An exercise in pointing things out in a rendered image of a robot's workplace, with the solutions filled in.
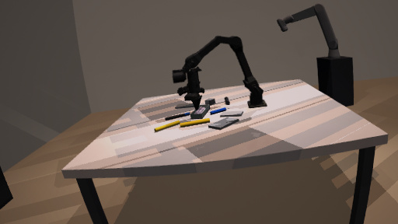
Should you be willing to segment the yellow cylinder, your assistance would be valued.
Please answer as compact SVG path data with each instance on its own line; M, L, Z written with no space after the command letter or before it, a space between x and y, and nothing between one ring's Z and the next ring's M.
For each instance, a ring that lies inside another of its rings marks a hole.
M197 120L197 121L189 121L189 122L184 122L180 123L180 127L186 127L186 126L191 126L191 125L196 125L196 124L204 124L210 122L209 118L202 119L202 120Z
M162 127L155 128L154 131L155 131L155 132L158 132L158 131L164 130L164 129L166 129L166 128L170 128L170 127L172 127L172 126L174 126L174 125L177 125L177 124L180 124L180 121L174 121L174 122L172 122L172 123L163 125Z

